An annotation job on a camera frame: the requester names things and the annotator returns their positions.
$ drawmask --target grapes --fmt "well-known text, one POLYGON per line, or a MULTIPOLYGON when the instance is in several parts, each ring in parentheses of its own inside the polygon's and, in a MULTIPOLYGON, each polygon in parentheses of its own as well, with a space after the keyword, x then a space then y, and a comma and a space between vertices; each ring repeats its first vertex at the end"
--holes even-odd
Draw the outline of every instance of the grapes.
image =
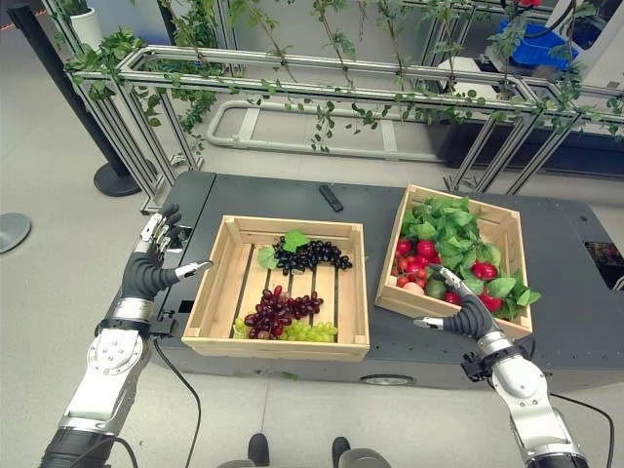
POLYGON ((275 290, 262 291, 260 303, 253 308, 254 313, 245 319, 234 321, 234 337, 249 339, 287 339, 290 341, 333 342, 338 329, 331 323, 314 327, 303 325, 298 320, 318 314, 323 300, 316 291, 304 297, 288 297, 281 286, 275 290))
POLYGON ((285 237, 280 237, 280 241, 273 245, 274 256, 277 258, 277 267, 282 268, 284 276, 291 274, 293 270, 305 271, 306 268, 314 271, 321 262, 329 262, 336 268, 346 270, 351 268, 353 263, 349 261, 347 255, 342 255, 342 251, 333 246, 331 242, 310 241, 308 244, 296 248, 296 252, 284 250, 285 237))

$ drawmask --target gray fingertip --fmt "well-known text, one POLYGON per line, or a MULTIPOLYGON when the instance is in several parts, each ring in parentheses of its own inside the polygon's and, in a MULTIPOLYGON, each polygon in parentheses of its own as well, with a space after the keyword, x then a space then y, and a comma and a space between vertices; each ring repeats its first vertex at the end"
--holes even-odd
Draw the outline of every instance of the gray fingertip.
POLYGON ((182 215, 180 213, 172 214, 171 216, 167 218, 167 224, 169 224, 170 226, 173 226, 181 219, 182 219, 182 215))
POLYGON ((167 237, 175 239, 178 234, 179 234, 179 227, 176 226, 167 232, 167 237))
POLYGON ((161 214, 162 216, 169 216, 169 215, 174 214, 178 210, 179 210, 179 205, 177 203, 169 203, 165 205, 164 207, 162 207, 158 211, 158 213, 161 214))

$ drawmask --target white pot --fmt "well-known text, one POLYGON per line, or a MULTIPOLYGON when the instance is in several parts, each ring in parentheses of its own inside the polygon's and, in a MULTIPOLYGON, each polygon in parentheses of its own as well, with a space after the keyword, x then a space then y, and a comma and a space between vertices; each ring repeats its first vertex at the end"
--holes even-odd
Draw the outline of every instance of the white pot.
POLYGON ((94 51, 99 49, 102 35, 99 29, 98 15, 93 8, 89 7, 89 12, 84 15, 71 17, 71 25, 81 44, 90 45, 94 51))

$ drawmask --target pole base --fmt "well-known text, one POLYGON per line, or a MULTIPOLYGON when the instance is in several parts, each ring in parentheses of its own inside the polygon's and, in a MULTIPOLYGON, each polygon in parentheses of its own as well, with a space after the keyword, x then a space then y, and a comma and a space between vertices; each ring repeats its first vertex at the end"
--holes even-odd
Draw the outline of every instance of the pole base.
POLYGON ((94 175, 96 189, 109 197, 127 197, 140 192, 131 175, 119 177, 109 163, 104 164, 94 175))
POLYGON ((0 214, 0 254, 23 241, 30 232, 30 218, 21 213, 0 214))

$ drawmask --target robotic arm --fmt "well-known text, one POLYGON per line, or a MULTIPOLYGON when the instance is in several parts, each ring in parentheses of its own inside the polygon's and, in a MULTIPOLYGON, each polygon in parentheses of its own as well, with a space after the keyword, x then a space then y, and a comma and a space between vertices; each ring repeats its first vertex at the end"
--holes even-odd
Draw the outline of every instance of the robotic arm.
POLYGON ((212 265, 205 261, 161 268, 181 219, 177 211, 177 205, 165 207, 141 231, 126 264, 120 299, 112 316, 97 326, 96 338, 87 352, 87 371, 46 448, 41 468, 105 466, 135 401, 138 376, 149 361, 154 297, 158 291, 212 265))
POLYGON ((462 367, 475 381, 491 377, 494 390, 509 409, 525 467, 588 468, 561 414, 550 405, 544 373, 523 357, 459 278, 445 267, 429 266, 459 295, 461 310, 453 317, 421 317, 414 324, 477 339, 478 360, 467 356, 462 367))

